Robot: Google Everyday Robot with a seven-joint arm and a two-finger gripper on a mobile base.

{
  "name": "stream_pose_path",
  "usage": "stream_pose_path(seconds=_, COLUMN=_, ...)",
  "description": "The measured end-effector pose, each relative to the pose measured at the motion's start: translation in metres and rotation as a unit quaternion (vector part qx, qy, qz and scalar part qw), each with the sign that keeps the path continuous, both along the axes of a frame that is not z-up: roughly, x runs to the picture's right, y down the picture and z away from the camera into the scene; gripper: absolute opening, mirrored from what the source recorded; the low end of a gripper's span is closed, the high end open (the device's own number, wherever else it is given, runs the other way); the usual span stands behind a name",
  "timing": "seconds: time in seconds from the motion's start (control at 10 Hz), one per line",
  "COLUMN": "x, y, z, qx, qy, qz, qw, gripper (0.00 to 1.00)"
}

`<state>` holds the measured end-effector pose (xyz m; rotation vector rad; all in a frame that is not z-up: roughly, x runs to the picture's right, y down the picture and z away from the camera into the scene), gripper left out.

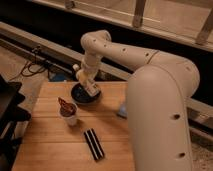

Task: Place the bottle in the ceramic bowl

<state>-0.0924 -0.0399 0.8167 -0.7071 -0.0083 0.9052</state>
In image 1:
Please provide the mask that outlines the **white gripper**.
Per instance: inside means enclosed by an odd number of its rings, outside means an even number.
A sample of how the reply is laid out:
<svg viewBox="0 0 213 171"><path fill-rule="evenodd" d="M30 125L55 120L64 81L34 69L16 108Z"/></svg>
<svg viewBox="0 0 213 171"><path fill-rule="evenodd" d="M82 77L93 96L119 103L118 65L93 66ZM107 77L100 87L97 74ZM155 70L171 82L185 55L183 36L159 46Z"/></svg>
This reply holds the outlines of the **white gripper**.
<svg viewBox="0 0 213 171"><path fill-rule="evenodd" d="M96 96L100 92L100 88L94 81L91 74L88 74L85 69L81 68L78 64L73 65L73 69L76 72L76 78L82 85L84 90L90 97Z"/></svg>

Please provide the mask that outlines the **blue object behind arm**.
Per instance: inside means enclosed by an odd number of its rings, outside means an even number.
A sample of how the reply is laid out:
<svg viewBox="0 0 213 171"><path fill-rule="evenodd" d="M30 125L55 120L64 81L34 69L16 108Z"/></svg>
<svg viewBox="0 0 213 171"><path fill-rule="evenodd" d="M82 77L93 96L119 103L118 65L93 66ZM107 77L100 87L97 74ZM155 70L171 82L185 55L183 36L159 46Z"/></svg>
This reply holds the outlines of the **blue object behind arm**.
<svg viewBox="0 0 213 171"><path fill-rule="evenodd" d="M122 103L119 107L119 110L117 112L117 115L122 117L122 118L126 118L127 117L127 111L126 111L126 105L125 103Z"/></svg>

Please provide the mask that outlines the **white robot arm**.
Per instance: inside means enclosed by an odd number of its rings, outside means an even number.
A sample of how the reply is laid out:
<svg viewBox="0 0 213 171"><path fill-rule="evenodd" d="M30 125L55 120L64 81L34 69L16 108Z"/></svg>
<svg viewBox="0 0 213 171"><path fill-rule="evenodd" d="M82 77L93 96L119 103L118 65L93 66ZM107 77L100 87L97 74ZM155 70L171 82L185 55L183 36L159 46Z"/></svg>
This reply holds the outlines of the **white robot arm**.
<svg viewBox="0 0 213 171"><path fill-rule="evenodd" d="M189 59L159 50L114 43L106 30L81 37L85 51L76 77L91 96L106 57L133 71L126 87L126 111L136 171L193 171L187 100L200 74Z"/></svg>

